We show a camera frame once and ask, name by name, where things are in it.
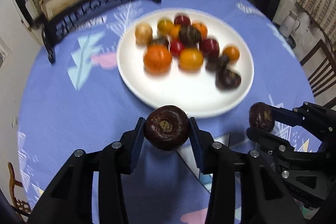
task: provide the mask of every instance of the table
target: table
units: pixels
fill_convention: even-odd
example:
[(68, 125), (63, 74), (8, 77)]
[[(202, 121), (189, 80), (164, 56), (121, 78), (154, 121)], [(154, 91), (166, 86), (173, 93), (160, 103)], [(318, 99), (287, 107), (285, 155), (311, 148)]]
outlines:
[[(116, 67), (116, 48), (125, 28), (136, 18), (178, 7), (201, 10), (225, 21), (243, 37), (254, 59), (254, 81), (244, 101), (218, 117), (197, 119), (200, 129), (214, 138), (231, 133), (230, 147), (246, 153), (255, 148), (245, 135), (252, 104), (263, 101), (292, 109), (303, 101), (314, 102), (292, 50), (247, 0), (162, 0), (161, 4), (138, 0), (103, 10), (55, 47), (54, 65), (42, 49), (31, 69), (17, 136), (22, 183), (32, 208), (73, 151), (102, 150), (132, 130), (138, 117), (147, 117), (152, 111), (123, 83)], [(273, 133), (289, 140), (296, 151), (316, 151), (320, 145), (302, 128), (276, 123)], [(145, 140), (135, 172), (122, 177), (130, 224), (204, 223), (211, 181), (201, 181), (178, 153), (160, 151)], [(93, 185), (93, 222), (97, 224), (96, 175)], [(240, 206), (237, 191), (237, 223)]]

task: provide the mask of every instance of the wooden furniture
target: wooden furniture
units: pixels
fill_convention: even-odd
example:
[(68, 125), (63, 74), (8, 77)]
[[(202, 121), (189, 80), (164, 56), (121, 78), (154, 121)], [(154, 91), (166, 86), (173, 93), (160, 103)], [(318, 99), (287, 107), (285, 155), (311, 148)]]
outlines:
[[(336, 62), (329, 52), (326, 44), (322, 40), (317, 42), (314, 48), (301, 60), (300, 64), (303, 66), (305, 63), (307, 63), (307, 61), (312, 58), (319, 49), (322, 49), (323, 53), (325, 54), (325, 59), (308, 77), (308, 81), (313, 91), (314, 97), (317, 97), (336, 84)], [(332, 108), (335, 105), (336, 97), (325, 104), (324, 107)]]
[(40, 7), (48, 20), (80, 0), (41, 0)]
[(22, 183), (20, 181), (17, 181), (15, 179), (15, 173), (14, 173), (13, 165), (10, 162), (8, 163), (8, 169), (9, 169), (9, 174), (10, 174), (9, 192), (10, 192), (10, 196), (12, 198), (13, 206), (15, 208), (17, 208), (18, 210), (21, 210), (21, 211), (26, 212), (26, 213), (29, 214), (29, 213), (32, 212), (32, 210), (30, 209), (29, 204), (27, 202), (25, 202), (25, 201), (21, 201), (19, 199), (16, 199), (16, 197), (14, 195), (14, 187), (15, 186), (23, 187), (23, 185), (22, 185)]

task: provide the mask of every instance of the cherry tomato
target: cherry tomato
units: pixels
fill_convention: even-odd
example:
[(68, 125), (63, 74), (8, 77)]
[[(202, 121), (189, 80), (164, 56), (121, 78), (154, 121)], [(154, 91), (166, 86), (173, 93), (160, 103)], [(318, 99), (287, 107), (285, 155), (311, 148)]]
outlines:
[(184, 50), (184, 45), (180, 40), (170, 42), (170, 53), (172, 56), (178, 57), (182, 50)]
[(153, 45), (143, 57), (145, 69), (152, 74), (161, 74), (169, 70), (172, 56), (164, 45)]
[(223, 49), (223, 54), (226, 54), (229, 59), (230, 63), (235, 63), (240, 57), (240, 53), (237, 47), (235, 46), (227, 46)]
[(219, 44), (213, 38), (204, 39), (199, 43), (199, 50), (204, 56), (219, 55)]
[(139, 23), (135, 27), (135, 41), (139, 45), (146, 45), (153, 36), (152, 27), (148, 23)]
[(197, 30), (199, 30), (199, 32), (202, 35), (202, 39), (206, 39), (207, 35), (208, 35), (208, 28), (206, 27), (206, 25), (202, 22), (194, 22), (192, 24), (192, 26), (194, 28), (196, 28)]
[(186, 48), (180, 54), (179, 65), (183, 70), (198, 70), (203, 64), (203, 54), (196, 48)]
[(190, 18), (187, 15), (177, 14), (174, 18), (174, 25), (190, 25)]
[(174, 25), (170, 30), (170, 36), (172, 39), (179, 39), (179, 32), (181, 29), (181, 25)]
[(170, 34), (170, 30), (173, 26), (174, 24), (170, 19), (162, 18), (157, 22), (157, 32), (162, 36), (166, 36)]

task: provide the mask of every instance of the metal screw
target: metal screw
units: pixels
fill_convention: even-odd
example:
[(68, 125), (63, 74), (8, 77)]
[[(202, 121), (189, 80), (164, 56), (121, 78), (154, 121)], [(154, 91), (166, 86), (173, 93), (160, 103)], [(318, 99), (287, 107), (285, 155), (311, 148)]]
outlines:
[(84, 154), (84, 152), (83, 152), (82, 149), (78, 149), (73, 154), (74, 154), (75, 157), (80, 157)]
[(285, 150), (286, 150), (286, 146), (284, 146), (284, 145), (280, 145), (280, 146), (279, 146), (279, 150), (280, 150), (281, 152), (285, 152)]
[(284, 179), (287, 179), (289, 177), (289, 171), (285, 170), (284, 172), (281, 173), (281, 176), (284, 178)]
[(222, 144), (220, 142), (213, 142), (212, 147), (214, 149), (220, 149), (220, 148), (222, 148)]
[(121, 142), (114, 142), (114, 143), (112, 143), (111, 146), (114, 149), (119, 149), (122, 146), (122, 144), (121, 144)]
[(258, 158), (259, 157), (259, 152), (257, 150), (251, 150), (250, 155), (254, 158)]

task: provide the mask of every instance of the white tree print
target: white tree print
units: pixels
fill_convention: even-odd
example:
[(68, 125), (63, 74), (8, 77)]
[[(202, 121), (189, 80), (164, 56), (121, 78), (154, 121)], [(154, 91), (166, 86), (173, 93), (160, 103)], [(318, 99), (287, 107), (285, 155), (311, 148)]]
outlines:
[(27, 158), (29, 157), (28, 153), (23, 150), (23, 145), (25, 144), (26, 135), (23, 132), (17, 132), (17, 153), (19, 158), (19, 169), (21, 175), (21, 182), (26, 193), (28, 193), (30, 185), (30, 174), (26, 169)]
[(139, 8), (141, 1), (129, 2), (127, 4), (117, 7), (118, 12), (113, 13), (116, 21), (106, 24), (106, 26), (112, 30), (116, 35), (122, 37), (129, 24), (134, 21), (140, 14), (143, 13), (143, 9)]
[[(272, 96), (269, 94), (268, 95), (269, 101), (271, 106), (274, 107), (284, 107), (283, 102), (279, 103), (279, 104), (275, 104), (273, 102)], [(300, 136), (298, 136), (298, 132), (297, 130), (294, 130), (291, 126), (286, 125), (284, 123), (280, 123), (280, 122), (275, 122), (275, 126), (274, 126), (274, 134), (277, 135), (280, 138), (283, 138), (289, 142), (291, 142), (291, 144), (294, 147), (295, 151), (298, 152), (307, 152), (308, 151), (308, 145), (309, 145), (309, 138), (307, 140), (304, 140), (303, 138), (300, 138)], [(302, 144), (298, 145), (298, 141), (301, 139)]]
[(70, 80), (77, 91), (89, 77), (93, 66), (90, 58), (101, 51), (101, 45), (96, 44), (104, 36), (105, 32), (99, 32), (78, 37), (80, 48), (71, 53), (75, 66), (68, 68)]
[(236, 5), (237, 5), (238, 9), (241, 10), (242, 12), (244, 12), (245, 14), (258, 15), (258, 16), (261, 16), (261, 17), (265, 17), (265, 15), (262, 12), (260, 12), (258, 9), (248, 7), (244, 4), (242, 4), (241, 2), (237, 2)]

